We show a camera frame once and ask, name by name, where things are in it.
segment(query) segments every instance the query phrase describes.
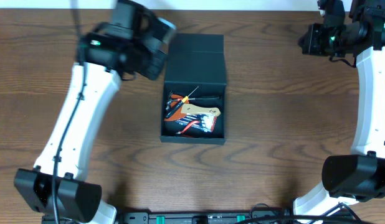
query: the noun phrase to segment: wood grain surface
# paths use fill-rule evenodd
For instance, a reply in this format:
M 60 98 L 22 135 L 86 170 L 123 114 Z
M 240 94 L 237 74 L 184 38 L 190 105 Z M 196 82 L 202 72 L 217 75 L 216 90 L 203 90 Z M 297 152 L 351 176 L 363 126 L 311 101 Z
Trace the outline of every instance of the wood grain surface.
M 83 10 L 83 31 L 108 21 Z M 330 155 L 349 154 L 357 70 L 301 54 L 317 12 L 157 11 L 180 32 L 224 34 L 227 142 L 159 141 L 163 76 L 122 84 L 103 120 L 88 182 L 119 207 L 153 212 L 288 206 L 321 180 Z M 13 187 L 32 168 L 65 99 L 75 55 L 68 10 L 0 9 L 0 223 L 39 223 Z M 385 198 L 353 206 L 385 223 Z

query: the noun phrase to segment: screwdriver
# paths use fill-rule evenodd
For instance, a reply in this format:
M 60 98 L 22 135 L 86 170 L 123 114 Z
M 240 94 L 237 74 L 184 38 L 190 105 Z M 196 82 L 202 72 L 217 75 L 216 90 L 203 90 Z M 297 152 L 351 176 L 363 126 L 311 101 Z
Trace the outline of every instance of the screwdriver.
M 188 98 L 188 100 L 218 100 L 220 96 L 203 96 L 199 98 Z M 180 101 L 182 98 L 172 99 L 170 102 Z
M 172 117 L 172 115 L 175 114 L 175 112 L 188 100 L 191 94 L 194 93 L 198 89 L 198 87 L 199 86 L 197 86 L 197 88 L 195 88 L 190 94 L 188 94 L 188 96 L 184 97 L 182 100 L 176 103 L 176 105 L 170 109 L 169 113 L 166 114 L 165 118 L 168 119 Z

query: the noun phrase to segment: black box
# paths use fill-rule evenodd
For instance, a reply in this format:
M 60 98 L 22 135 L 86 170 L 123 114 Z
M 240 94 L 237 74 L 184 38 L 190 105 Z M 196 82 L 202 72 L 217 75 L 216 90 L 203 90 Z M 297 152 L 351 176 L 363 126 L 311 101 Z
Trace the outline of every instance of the black box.
M 223 35 L 178 34 L 169 46 L 168 62 L 163 87 L 161 141 L 176 143 L 220 144 L 226 141 L 226 63 L 224 61 Z M 221 114 L 217 117 L 212 133 L 196 128 L 185 134 L 194 138 L 177 136 L 184 129 L 175 121 L 164 121 L 166 102 L 170 91 L 182 96 L 199 88 L 191 98 L 200 96 L 220 96 L 218 100 L 191 101 L 201 107 L 217 107 Z

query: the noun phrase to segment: cable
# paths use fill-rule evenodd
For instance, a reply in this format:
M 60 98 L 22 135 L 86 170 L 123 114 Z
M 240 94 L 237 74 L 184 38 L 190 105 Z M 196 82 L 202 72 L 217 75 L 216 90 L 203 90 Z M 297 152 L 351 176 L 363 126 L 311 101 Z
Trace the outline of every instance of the cable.
M 335 205 L 333 208 L 331 208 L 331 209 L 329 209 L 328 211 L 326 211 L 324 214 L 322 214 L 321 216 L 322 217 L 326 217 L 326 216 L 328 216 L 329 214 L 331 214 L 332 212 L 334 212 L 335 210 L 337 210 L 337 209 L 342 209 L 342 208 L 345 208 L 345 209 L 347 209 L 347 211 L 349 212 L 349 214 L 351 215 L 351 216 L 353 216 L 356 220 L 358 220 L 358 221 L 361 221 L 361 219 L 359 218 L 359 216 L 357 216 L 357 214 L 355 214 L 355 212 L 347 205 L 347 204 L 345 204 L 345 203 L 338 203 L 337 205 Z M 313 223 L 315 223 L 316 221 L 310 221 L 310 222 L 308 222 L 307 224 L 313 224 Z
M 371 224 L 370 222 L 363 222 L 359 220 L 350 220 L 347 218 L 337 218 L 337 217 L 322 217 L 322 216 L 313 216 L 313 215 L 289 215 L 283 216 L 279 215 L 276 217 L 260 217 L 260 218 L 250 218 L 236 224 L 248 224 L 253 222 L 262 222 L 262 221 L 271 221 L 271 220 L 314 220 L 314 221 L 331 221 L 331 222 L 340 222 L 340 223 L 352 223 L 352 224 Z
M 76 7 L 74 7 L 75 5 L 76 5 L 75 1 L 71 1 L 72 17 L 74 19 L 75 30 L 76 30 L 76 33 L 78 36 L 78 41 L 79 41 L 78 42 L 78 51 L 79 51 L 78 61 L 79 61 L 79 65 L 83 66 L 83 82 L 82 82 L 82 87 L 81 87 L 80 92 L 79 92 L 78 97 L 77 97 L 77 101 L 76 101 L 74 110 L 72 111 L 70 118 L 68 120 L 68 123 L 64 129 L 64 132 L 62 133 L 62 136 L 61 136 L 58 148 L 57 148 L 57 152 L 55 153 L 55 157 L 54 157 L 54 168 L 53 168 L 53 177 L 52 177 L 52 181 L 51 181 L 51 191 L 52 191 L 52 200 L 53 200 L 54 219 L 55 219 L 56 224 L 60 224 L 60 217 L 59 217 L 58 205 L 57 205 L 57 186 L 56 186 L 57 183 L 55 181 L 57 178 L 57 175 L 58 175 L 58 163 L 60 162 L 59 161 L 60 152 L 62 150 L 62 144 L 64 143 L 64 140 L 65 140 L 65 137 L 67 135 L 69 126 L 70 126 L 70 124 L 71 124 L 71 122 L 75 116 L 76 110 L 79 106 L 80 100 L 83 99 L 83 91 L 85 89 L 86 76 L 87 76 L 87 70 L 85 69 L 84 43 L 82 40 L 82 33 L 80 31 L 79 14 L 78 14 L 78 10 L 76 9 Z
M 353 64 L 350 64 L 350 63 L 349 63 L 346 59 L 344 59 L 344 58 L 334 60 L 334 56 L 331 56 L 328 60 L 329 60 L 330 62 L 343 62 L 343 63 L 349 65 L 349 66 L 352 67 L 352 68 L 356 68 L 356 57 L 354 58 Z
M 266 206 L 267 208 L 270 208 L 270 206 L 266 205 L 265 203 L 258 203 L 254 207 L 252 207 L 252 209 L 250 210 L 249 217 L 252 218 L 252 212 L 254 212 L 254 209 L 257 208 L 260 205 L 263 205 L 263 206 Z

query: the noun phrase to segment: box lid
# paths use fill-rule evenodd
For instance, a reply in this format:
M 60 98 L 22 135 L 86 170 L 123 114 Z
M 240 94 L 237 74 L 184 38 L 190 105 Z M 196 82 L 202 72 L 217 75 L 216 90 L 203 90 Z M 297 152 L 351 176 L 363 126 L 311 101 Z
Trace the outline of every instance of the box lid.
M 164 81 L 226 85 L 224 36 L 177 34 L 169 46 Z

